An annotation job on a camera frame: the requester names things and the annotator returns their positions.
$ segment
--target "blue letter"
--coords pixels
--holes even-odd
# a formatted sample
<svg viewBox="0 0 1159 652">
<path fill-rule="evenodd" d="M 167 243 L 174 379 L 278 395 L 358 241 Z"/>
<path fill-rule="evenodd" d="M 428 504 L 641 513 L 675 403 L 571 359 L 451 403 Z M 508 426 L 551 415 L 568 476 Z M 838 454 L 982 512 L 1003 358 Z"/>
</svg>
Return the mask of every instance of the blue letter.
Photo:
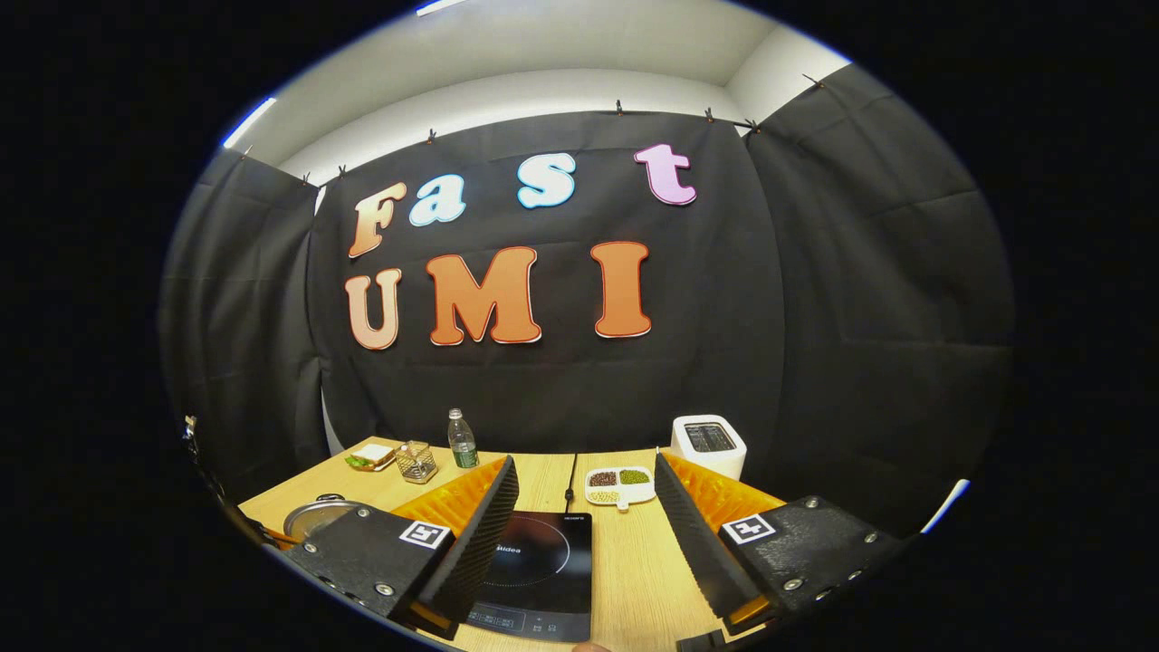
<svg viewBox="0 0 1159 652">
<path fill-rule="evenodd" d="M 418 203 L 410 208 L 410 224 L 427 226 L 435 221 L 451 221 L 462 214 L 462 177 L 458 174 L 436 176 L 415 193 Z"/>
<path fill-rule="evenodd" d="M 568 154 L 540 154 L 523 161 L 516 176 L 530 188 L 519 188 L 516 197 L 523 207 L 557 206 L 571 198 L 576 161 Z"/>
</svg>

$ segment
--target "cable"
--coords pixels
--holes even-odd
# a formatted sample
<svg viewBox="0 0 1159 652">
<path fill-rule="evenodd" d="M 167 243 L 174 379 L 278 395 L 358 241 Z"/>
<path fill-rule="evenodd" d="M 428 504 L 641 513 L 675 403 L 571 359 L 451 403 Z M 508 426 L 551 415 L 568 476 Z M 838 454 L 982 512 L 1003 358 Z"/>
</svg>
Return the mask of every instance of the cable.
<svg viewBox="0 0 1159 652">
<path fill-rule="evenodd" d="M 576 497 L 576 492 L 571 491 L 571 483 L 576 479 L 576 461 L 580 460 L 580 454 L 576 453 L 571 456 L 571 476 L 568 478 L 568 491 L 563 492 L 563 513 L 567 514 L 568 510 L 571 508 L 571 499 Z"/>
</svg>

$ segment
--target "pink letter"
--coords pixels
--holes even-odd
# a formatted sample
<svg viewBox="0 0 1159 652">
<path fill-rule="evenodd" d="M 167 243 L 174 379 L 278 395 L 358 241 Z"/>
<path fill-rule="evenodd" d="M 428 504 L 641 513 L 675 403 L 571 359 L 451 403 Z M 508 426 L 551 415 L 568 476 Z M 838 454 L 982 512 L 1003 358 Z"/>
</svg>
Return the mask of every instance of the pink letter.
<svg viewBox="0 0 1159 652">
<path fill-rule="evenodd" d="M 688 156 L 672 153 L 672 146 L 661 142 L 647 149 L 640 149 L 633 156 L 636 162 L 644 163 L 648 170 L 648 185 L 653 195 L 665 204 L 683 206 L 697 198 L 697 189 L 692 185 L 680 185 L 676 177 L 676 168 L 688 169 Z"/>
</svg>

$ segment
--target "water bottle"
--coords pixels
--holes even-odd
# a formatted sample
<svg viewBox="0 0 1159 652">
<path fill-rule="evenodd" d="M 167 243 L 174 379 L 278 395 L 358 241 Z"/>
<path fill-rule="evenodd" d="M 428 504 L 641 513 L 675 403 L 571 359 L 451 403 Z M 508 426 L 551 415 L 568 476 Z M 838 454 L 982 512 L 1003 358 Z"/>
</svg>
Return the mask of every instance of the water bottle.
<svg viewBox="0 0 1159 652">
<path fill-rule="evenodd" d="M 479 467 L 479 454 L 475 453 L 475 435 L 471 426 L 462 419 L 458 408 L 451 411 L 451 425 L 446 428 L 446 440 L 454 454 L 454 463 L 460 469 Z"/>
</svg>

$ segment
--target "black fabric backdrop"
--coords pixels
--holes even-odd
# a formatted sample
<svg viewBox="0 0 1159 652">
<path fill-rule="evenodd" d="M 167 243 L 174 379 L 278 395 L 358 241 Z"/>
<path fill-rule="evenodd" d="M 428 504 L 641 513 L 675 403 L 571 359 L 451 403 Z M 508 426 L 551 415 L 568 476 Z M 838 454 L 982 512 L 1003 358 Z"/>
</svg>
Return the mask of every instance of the black fabric backdrop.
<svg viewBox="0 0 1159 652">
<path fill-rule="evenodd" d="M 658 142 L 691 160 L 679 170 L 697 189 L 688 205 L 659 202 L 633 154 Z M 516 199 L 518 166 L 566 152 L 576 189 L 563 204 L 527 210 Z M 428 180 L 466 181 L 464 213 L 416 227 L 415 191 Z M 355 204 L 399 181 L 382 243 L 351 261 Z M 728 123 L 666 113 L 582 112 L 490 124 L 438 137 L 359 166 L 326 186 L 309 248 L 309 323 L 322 353 L 322 387 L 338 440 L 374 433 L 438 444 L 447 410 L 460 408 L 483 449 L 599 452 L 664 446 L 672 419 L 714 413 L 745 439 L 746 478 L 761 485 L 782 366 L 780 263 L 760 182 Z M 646 244 L 640 338 L 595 332 L 603 309 L 592 246 Z M 529 246 L 538 343 L 500 345 L 487 336 L 436 347 L 435 285 L 425 270 L 460 254 L 476 281 L 498 249 Z M 399 336 L 384 351 L 353 339 L 344 281 L 398 268 Z M 378 285 L 367 292 L 381 323 Z"/>
<path fill-rule="evenodd" d="M 993 215 L 938 134 L 855 65 L 823 83 L 745 137 L 785 279 L 771 486 L 906 535 L 993 432 L 1013 286 Z"/>
<path fill-rule="evenodd" d="M 202 460 L 235 503 L 329 455 L 304 291 L 316 196 L 221 149 L 166 261 L 158 322 L 176 427 L 197 417 Z"/>
</svg>

